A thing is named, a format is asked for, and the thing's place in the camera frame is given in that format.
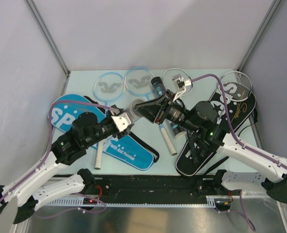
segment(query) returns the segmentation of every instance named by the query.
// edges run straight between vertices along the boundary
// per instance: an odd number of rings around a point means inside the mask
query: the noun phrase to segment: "white table surface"
[[[213,73],[219,77],[221,77],[226,72],[231,71],[232,69],[185,69],[185,71],[190,75],[191,78],[196,78],[204,74]],[[120,73],[122,76],[125,75],[127,70],[110,70]],[[162,76],[164,73],[164,69],[154,69],[151,72],[154,76]],[[86,70],[86,71],[72,71],[69,77],[68,85],[65,91],[65,94],[80,94],[91,97],[93,100],[98,101],[97,98],[93,94],[93,87],[96,79],[108,72],[108,70]],[[216,89],[217,81],[208,77],[197,81],[194,83],[194,87],[190,94],[185,97],[182,97],[186,107],[191,109],[197,102],[201,100],[209,100],[212,93]],[[117,101],[111,102],[110,105],[116,104],[120,108],[127,107],[129,103],[138,97],[130,94],[127,90],[125,90],[124,95]],[[245,126],[249,125],[250,122],[247,120],[240,129],[243,129]],[[169,125],[167,123],[164,126],[171,132]],[[132,174],[132,175],[179,175],[175,169],[175,163],[178,158],[179,153],[181,152],[185,142],[185,137],[180,137],[179,139],[175,139],[173,134],[170,134],[170,138],[173,141],[173,144],[178,151],[178,155],[171,156],[168,148],[163,140],[163,137],[159,131],[159,127],[156,124],[151,124],[146,119],[141,118],[138,120],[135,125],[132,127],[132,132],[135,133],[138,137],[140,137],[143,141],[149,144],[151,147],[156,149],[160,158],[157,163],[155,163],[150,169],[147,171],[137,170],[107,154],[103,154],[102,156],[102,167],[101,170],[93,169],[95,163],[96,150],[93,148],[89,148],[87,150],[87,154],[82,158],[78,159],[75,163],[73,163],[69,168],[60,171],[59,174],[74,174],[81,168],[88,168],[93,174]],[[60,130],[55,130],[53,141],[57,139],[63,133]],[[253,136],[253,132],[251,127],[248,127],[244,130],[244,132],[240,136],[243,140],[251,143],[256,146],[255,139]],[[216,154],[209,163],[203,167],[203,169],[199,173],[204,173],[208,167],[213,165],[215,162],[220,160],[226,155]],[[214,170],[212,173],[215,173],[218,169],[226,169],[234,172],[255,172],[254,169],[244,165],[243,163],[229,158],[225,163],[223,163],[219,168]]]

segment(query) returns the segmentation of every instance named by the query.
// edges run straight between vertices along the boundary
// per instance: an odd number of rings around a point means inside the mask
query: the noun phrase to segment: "racket handle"
[[[100,142],[98,142],[98,150],[97,150],[96,160],[95,160],[95,165],[94,165],[94,168],[96,170],[101,169],[102,150],[103,150],[104,142],[105,142],[105,140],[101,140]]]
[[[172,144],[172,142],[171,142],[171,139],[169,138],[166,129],[164,128],[163,125],[159,125],[159,129],[160,129],[160,131],[161,131],[161,134],[162,134],[162,136],[163,136],[163,139],[164,139],[164,141],[165,141],[165,143],[166,143],[166,145],[167,145],[167,147],[168,147],[168,149],[169,149],[171,155],[172,155],[172,156],[176,155],[176,154],[177,154],[177,151],[176,151],[175,147],[173,146],[173,144]]]

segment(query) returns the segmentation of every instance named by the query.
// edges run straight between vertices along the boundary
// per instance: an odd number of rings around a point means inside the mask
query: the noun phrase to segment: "racket strings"
[[[125,74],[127,90],[133,95],[147,96],[153,91],[151,80],[154,75],[147,69],[133,68]]]
[[[123,77],[115,72],[102,74],[95,83],[94,94],[102,101],[117,100],[125,90]]]
[[[228,100],[244,101],[250,94],[252,83],[249,77],[238,71],[226,73],[222,79],[222,85]]]

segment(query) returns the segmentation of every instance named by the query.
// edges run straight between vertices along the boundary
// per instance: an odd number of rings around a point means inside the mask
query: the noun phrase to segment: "purple cable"
[[[99,199],[96,199],[96,198],[91,198],[91,197],[89,197],[89,196],[87,196],[87,195],[84,195],[84,194],[81,194],[81,193],[75,193],[75,194],[80,195],[80,196],[85,197],[85,198],[88,198],[88,199],[90,199],[90,200],[99,202],[99,203],[101,203],[101,204],[104,206],[104,208],[103,208],[102,210],[98,210],[98,211],[90,211],[90,210],[85,210],[85,209],[81,209],[81,208],[79,209],[79,207],[73,207],[73,208],[69,208],[69,209],[66,209],[66,210],[64,210],[64,211],[61,211],[61,212],[59,212],[59,213],[57,213],[57,214],[55,214],[55,215],[51,215],[51,216],[47,216],[47,217],[39,216],[39,215],[37,215],[36,213],[35,213],[34,215],[35,215],[36,217],[40,218],[40,219],[50,219],[50,218],[57,217],[57,216],[59,216],[59,215],[62,215],[62,214],[65,213],[65,212],[72,211],[72,210],[82,210],[82,211],[85,211],[85,212],[88,212],[88,213],[92,213],[92,214],[101,213],[101,212],[103,212],[103,211],[106,210],[106,204],[105,204],[103,201],[101,201],[101,200],[99,200]]]
[[[224,211],[220,211],[217,207],[216,207],[216,210],[218,211],[218,213],[220,214],[225,214],[225,213],[236,213],[236,214],[239,214],[241,215],[242,217],[244,217],[250,227],[250,229],[255,232],[255,226],[254,224],[251,222],[251,220],[248,218],[247,214],[246,214],[246,211],[245,211],[245,206],[244,206],[244,203],[242,201],[242,190],[240,191],[240,194],[239,194],[239,199],[240,199],[240,205],[241,205],[241,208],[242,208],[242,211],[243,212],[240,212],[238,210],[224,210]]]
[[[205,75],[202,75],[202,76],[200,76],[200,77],[198,77],[198,78],[192,79],[191,81],[192,81],[192,83],[193,83],[193,82],[195,82],[195,81],[201,80],[201,79],[206,78],[206,77],[214,77],[215,79],[217,79],[217,81],[218,81],[218,83],[219,83],[219,86],[220,86],[220,88],[221,88],[221,92],[222,92],[223,99],[226,100],[225,91],[224,91],[222,82],[221,82],[220,78],[219,78],[217,75],[214,75],[214,74],[205,74]],[[231,134],[232,134],[234,140],[235,140],[240,146],[244,147],[245,145],[240,141],[240,139],[236,136],[236,134],[235,134],[235,132],[234,132],[234,130],[233,130],[233,127],[232,127],[232,124],[231,124],[231,120],[230,120],[229,110],[228,110],[228,108],[227,108],[227,104],[224,105],[224,108],[225,108],[225,114],[226,114],[226,117],[227,117],[227,123],[228,123],[228,125],[229,125],[230,131],[231,131]],[[256,149],[254,149],[254,148],[251,148],[251,147],[249,147],[249,146],[245,146],[244,148],[247,149],[247,150],[249,150],[249,151],[251,151],[251,152],[253,152],[253,153],[256,153],[256,154],[258,154],[258,155],[260,155],[260,156],[262,156],[262,157],[264,157],[264,158],[266,158],[266,159],[268,159],[268,160],[270,160],[271,162],[273,162],[273,163],[275,163],[275,164],[277,164],[277,165],[279,165],[279,166],[281,166],[282,168],[284,168],[284,169],[287,170],[287,166],[286,166],[286,165],[281,164],[279,161],[277,161],[277,160],[275,160],[275,159],[273,159],[273,158],[271,158],[271,157],[269,157],[269,156],[263,154],[262,152],[260,152],[260,151],[258,151],[258,150],[256,150]]]
[[[239,200],[240,200],[241,209],[242,209],[242,212],[244,213],[244,216],[245,216],[245,218],[246,218],[246,221],[247,221],[249,227],[251,228],[251,230],[252,230],[253,232],[255,232],[254,224],[253,224],[253,223],[250,221],[250,219],[248,218],[247,213],[246,213],[246,210],[245,210],[244,202],[242,201],[242,190],[239,192]]]
[[[100,105],[100,104],[95,104],[95,103],[86,103],[86,102],[82,102],[82,101],[74,101],[74,100],[60,100],[60,101],[56,101],[54,102],[48,112],[48,122],[49,122],[49,144],[48,144],[48,148],[46,151],[46,154],[43,158],[43,160],[39,163],[39,165],[36,167],[38,169],[40,169],[42,167],[42,165],[45,163],[46,159],[48,158],[48,155],[51,151],[51,144],[52,144],[52,127],[51,127],[51,114],[52,114],[52,109],[54,108],[54,106],[56,106],[57,104],[60,103],[75,103],[75,104],[82,104],[82,105],[86,105],[86,106],[95,106],[98,108],[104,108],[110,111],[115,112],[116,109],[115,108],[111,108],[108,106],[104,106],[104,105]],[[33,170],[31,171],[28,175],[26,175],[24,178],[22,178],[19,182],[17,182],[12,188],[9,189],[8,192],[13,192],[18,186],[20,186],[22,183],[24,183],[28,178],[30,178],[33,174],[35,174],[36,171]],[[0,203],[8,196],[8,192],[5,193],[1,198],[0,198]]]

